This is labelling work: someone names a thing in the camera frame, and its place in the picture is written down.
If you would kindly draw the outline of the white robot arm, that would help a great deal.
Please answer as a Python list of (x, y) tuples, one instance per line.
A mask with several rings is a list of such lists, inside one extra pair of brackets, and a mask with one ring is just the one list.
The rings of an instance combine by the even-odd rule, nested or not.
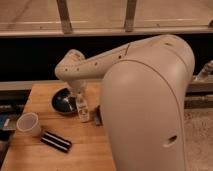
[(133, 41), (86, 59), (71, 50), (55, 75), (73, 92), (101, 80), (100, 110), (116, 171), (186, 171), (184, 98), (195, 67), (175, 35)]

